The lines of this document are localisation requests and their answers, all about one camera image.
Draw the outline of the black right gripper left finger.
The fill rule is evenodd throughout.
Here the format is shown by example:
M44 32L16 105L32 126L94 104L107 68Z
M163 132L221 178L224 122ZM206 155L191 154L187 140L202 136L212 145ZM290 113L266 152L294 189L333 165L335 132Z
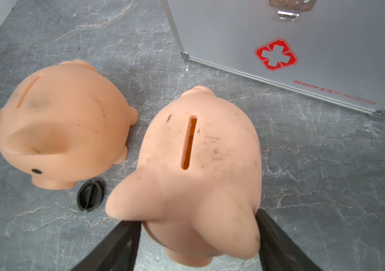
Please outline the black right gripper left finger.
M142 223L122 221L74 271L133 271L138 255Z

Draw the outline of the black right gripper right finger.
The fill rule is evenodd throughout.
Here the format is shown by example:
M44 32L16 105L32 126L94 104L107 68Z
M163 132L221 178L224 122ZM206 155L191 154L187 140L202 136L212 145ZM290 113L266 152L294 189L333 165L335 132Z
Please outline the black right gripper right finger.
M259 257L264 271L321 271L263 209L256 213L260 231Z

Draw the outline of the black round piggy bank plug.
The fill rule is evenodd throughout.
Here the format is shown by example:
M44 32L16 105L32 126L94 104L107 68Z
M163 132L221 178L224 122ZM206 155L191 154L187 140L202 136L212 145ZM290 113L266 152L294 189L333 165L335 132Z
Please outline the black round piggy bank plug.
M85 182L77 193L77 206L80 211L92 212L100 206L104 198L104 186L98 180Z

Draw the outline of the pink piggy bank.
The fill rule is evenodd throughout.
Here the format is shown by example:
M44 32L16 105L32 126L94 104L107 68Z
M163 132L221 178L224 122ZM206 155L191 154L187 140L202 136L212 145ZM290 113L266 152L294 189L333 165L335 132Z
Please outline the pink piggy bank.
M170 259L192 267L254 257L262 158L249 117L207 87L164 107L148 127L137 169L110 194L106 213L140 221Z
M91 64L76 59L25 78L0 109L0 152L48 190L72 188L128 154L138 112Z

